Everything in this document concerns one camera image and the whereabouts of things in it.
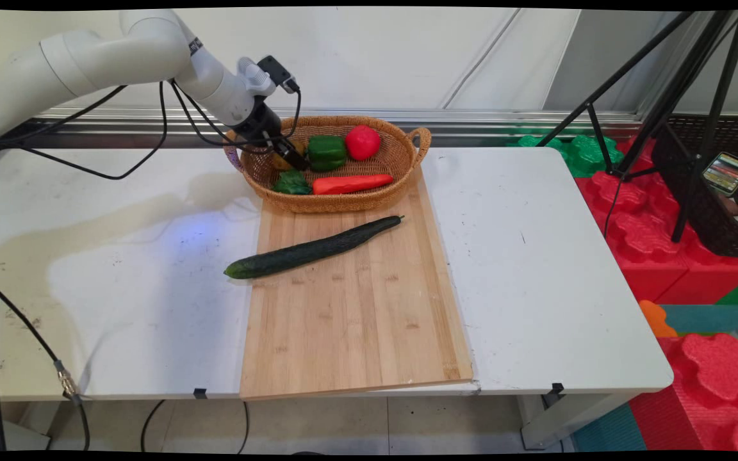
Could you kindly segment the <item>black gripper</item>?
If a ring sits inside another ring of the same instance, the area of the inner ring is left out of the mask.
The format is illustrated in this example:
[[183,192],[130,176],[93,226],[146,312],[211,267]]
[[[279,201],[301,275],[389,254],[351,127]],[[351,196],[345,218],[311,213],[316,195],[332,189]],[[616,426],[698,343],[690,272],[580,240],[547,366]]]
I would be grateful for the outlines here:
[[255,102],[246,119],[233,127],[238,149],[249,154],[273,154],[275,168],[309,170],[304,140],[284,139],[281,119],[264,102]]

